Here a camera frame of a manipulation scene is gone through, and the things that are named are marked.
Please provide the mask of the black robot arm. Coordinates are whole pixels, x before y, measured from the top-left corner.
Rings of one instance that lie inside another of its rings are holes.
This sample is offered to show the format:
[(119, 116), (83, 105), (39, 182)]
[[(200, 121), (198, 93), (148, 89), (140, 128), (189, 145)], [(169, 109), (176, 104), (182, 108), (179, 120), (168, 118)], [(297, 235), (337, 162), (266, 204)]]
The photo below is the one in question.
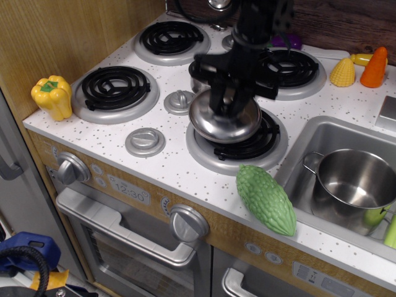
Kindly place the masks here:
[(209, 107), (215, 114), (233, 117), (254, 95), (278, 95), (276, 76), (265, 74), (260, 60), (272, 35), (288, 30), (293, 16), (293, 1), (242, 1), (232, 48), (225, 54), (194, 57), (191, 76), (209, 83)]

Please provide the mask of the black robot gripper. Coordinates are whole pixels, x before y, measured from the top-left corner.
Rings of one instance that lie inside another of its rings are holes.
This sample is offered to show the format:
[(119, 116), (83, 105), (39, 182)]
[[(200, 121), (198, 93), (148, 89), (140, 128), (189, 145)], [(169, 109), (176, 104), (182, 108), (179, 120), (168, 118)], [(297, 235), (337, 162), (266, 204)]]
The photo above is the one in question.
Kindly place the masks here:
[(230, 116), (237, 116), (254, 95), (274, 100), (278, 95), (275, 75), (259, 69), (262, 50), (235, 44), (222, 54), (197, 54), (193, 61), (193, 78), (210, 85), (209, 107), (215, 114), (225, 114), (226, 88), (235, 90)]

